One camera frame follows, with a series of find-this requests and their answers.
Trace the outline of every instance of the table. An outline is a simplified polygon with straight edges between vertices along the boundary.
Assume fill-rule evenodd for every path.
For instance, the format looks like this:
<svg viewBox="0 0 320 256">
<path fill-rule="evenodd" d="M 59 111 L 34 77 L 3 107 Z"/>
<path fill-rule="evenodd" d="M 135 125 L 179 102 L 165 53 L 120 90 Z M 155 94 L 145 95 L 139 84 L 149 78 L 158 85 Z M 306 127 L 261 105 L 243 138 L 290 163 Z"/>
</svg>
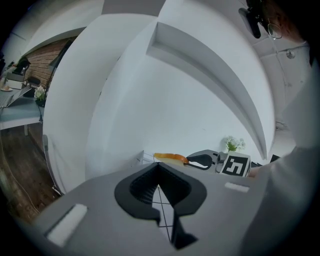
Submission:
<svg viewBox="0 0 320 256">
<path fill-rule="evenodd" d="M 18 92 L 18 89 L 12 91 L 1 91 L 0 95 L 13 95 Z M 0 130 L 24 126 L 24 133 L 28 135 L 28 125 L 38 123 L 40 119 L 40 112 L 44 115 L 45 109 L 43 107 L 38 108 L 34 98 L 20 97 L 9 107 L 0 110 Z"/>
</svg>

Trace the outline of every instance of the gray surface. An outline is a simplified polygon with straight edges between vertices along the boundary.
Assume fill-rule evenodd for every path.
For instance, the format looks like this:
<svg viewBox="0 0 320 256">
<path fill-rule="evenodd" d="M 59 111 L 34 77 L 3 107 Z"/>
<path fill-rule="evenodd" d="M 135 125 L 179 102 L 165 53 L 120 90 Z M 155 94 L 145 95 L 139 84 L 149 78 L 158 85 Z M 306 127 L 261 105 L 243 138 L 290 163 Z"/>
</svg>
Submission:
<svg viewBox="0 0 320 256">
<path fill-rule="evenodd" d="M 166 0 L 104 0 L 102 14 L 158 16 Z"/>
<path fill-rule="evenodd" d="M 18 89 L 13 89 L 12 91 L 2 91 L 0 94 L 13 95 L 16 92 L 19 92 Z M 44 114 L 44 108 L 40 107 L 42 115 Z M 18 98 L 14 103 L 9 107 L 6 107 L 2 110 L 1 113 L 1 122 L 15 121 L 21 119 L 29 118 L 39 118 L 40 112 L 37 104 L 35 103 L 34 98 L 21 97 Z"/>
<path fill-rule="evenodd" d="M 20 75 L 20 74 L 14 74 L 14 73 L 7 73 L 6 74 L 6 78 L 8 80 L 14 80 L 14 81 L 18 81 L 18 82 L 23 82 L 25 79 L 24 75 Z"/>
<path fill-rule="evenodd" d="M 175 250 L 154 221 L 135 219 L 117 204 L 119 181 L 149 164 L 86 181 L 45 209 L 35 226 L 45 234 L 74 204 L 88 213 L 66 245 L 82 255 L 257 255 L 279 243 L 298 223 L 317 188 L 319 149 L 296 149 L 260 168 L 255 178 L 222 175 L 168 164 L 201 181 L 207 197 L 180 218 L 198 241 Z M 233 183 L 248 192 L 226 188 Z"/>
<path fill-rule="evenodd" d="M 155 221 L 135 219 L 116 202 L 114 193 L 118 182 L 143 167 L 86 181 L 46 208 L 35 220 L 35 227 L 44 234 L 74 204 L 83 204 L 88 212 L 67 242 L 68 251 L 96 256 L 173 253 L 175 249 Z"/>
</svg>

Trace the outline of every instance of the potted plant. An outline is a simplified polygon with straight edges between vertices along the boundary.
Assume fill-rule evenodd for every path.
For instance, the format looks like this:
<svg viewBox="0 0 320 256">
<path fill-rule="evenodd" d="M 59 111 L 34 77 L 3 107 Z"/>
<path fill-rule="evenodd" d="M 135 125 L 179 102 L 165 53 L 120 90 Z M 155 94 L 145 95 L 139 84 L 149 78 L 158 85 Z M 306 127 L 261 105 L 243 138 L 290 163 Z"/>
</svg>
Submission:
<svg viewBox="0 0 320 256">
<path fill-rule="evenodd" d="M 45 89 L 40 85 L 37 89 L 34 91 L 34 97 L 35 97 L 35 103 L 40 106 L 44 107 L 46 104 L 46 91 Z"/>
<path fill-rule="evenodd" d="M 244 150 L 246 148 L 246 143 L 243 138 L 237 140 L 232 136 L 228 136 L 224 139 L 226 149 L 228 152 L 236 150 Z"/>
</svg>

